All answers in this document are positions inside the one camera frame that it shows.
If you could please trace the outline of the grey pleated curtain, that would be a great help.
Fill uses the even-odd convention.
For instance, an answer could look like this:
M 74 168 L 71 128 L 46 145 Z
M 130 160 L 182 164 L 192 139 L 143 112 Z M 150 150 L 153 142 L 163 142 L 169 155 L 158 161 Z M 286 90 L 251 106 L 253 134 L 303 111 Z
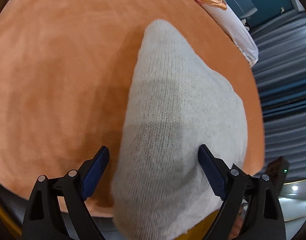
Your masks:
M 306 179 L 306 12 L 292 10 L 252 30 L 252 67 L 264 121 L 265 163 L 283 156 L 287 180 Z

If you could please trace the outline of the orange plush bed blanket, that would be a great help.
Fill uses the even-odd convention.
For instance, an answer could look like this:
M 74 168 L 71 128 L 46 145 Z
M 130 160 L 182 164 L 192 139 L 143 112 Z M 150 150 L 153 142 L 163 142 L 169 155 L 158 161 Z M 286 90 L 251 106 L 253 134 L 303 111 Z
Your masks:
M 194 0 L 9 0 L 0 14 L 0 184 L 28 199 L 39 175 L 63 176 L 101 146 L 110 163 L 86 205 L 111 217 L 133 69 L 144 30 L 176 27 L 242 99 L 248 123 L 244 169 L 264 165 L 258 90 L 248 61 Z

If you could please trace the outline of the white pillow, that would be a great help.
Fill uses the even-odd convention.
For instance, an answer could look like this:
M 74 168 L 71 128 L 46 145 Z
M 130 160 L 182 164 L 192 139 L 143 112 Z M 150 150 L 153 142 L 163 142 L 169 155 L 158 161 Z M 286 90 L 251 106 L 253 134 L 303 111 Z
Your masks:
M 258 61 L 259 51 L 257 45 L 229 5 L 227 5 L 226 10 L 208 4 L 203 4 L 202 7 L 231 38 L 250 64 L 250 67 L 253 67 Z

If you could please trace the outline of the yellow garment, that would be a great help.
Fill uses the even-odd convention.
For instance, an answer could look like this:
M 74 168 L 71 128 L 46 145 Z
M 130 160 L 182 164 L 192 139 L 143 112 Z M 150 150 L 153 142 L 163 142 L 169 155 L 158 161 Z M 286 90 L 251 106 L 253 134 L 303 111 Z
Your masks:
M 205 217 L 201 222 L 195 225 L 193 228 L 188 230 L 186 233 L 175 238 L 175 240 L 201 240 L 210 229 L 213 221 L 218 214 L 218 210 L 212 212 L 210 215 Z

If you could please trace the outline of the cream knit sweater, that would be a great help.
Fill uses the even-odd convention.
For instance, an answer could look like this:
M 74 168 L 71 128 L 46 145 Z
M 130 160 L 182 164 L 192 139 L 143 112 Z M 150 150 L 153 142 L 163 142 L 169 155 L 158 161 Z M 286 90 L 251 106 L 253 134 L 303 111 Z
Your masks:
M 198 163 L 206 145 L 242 166 L 247 119 L 230 82 L 165 20 L 145 30 L 133 73 L 117 170 L 113 221 L 127 239 L 175 239 L 220 208 Z

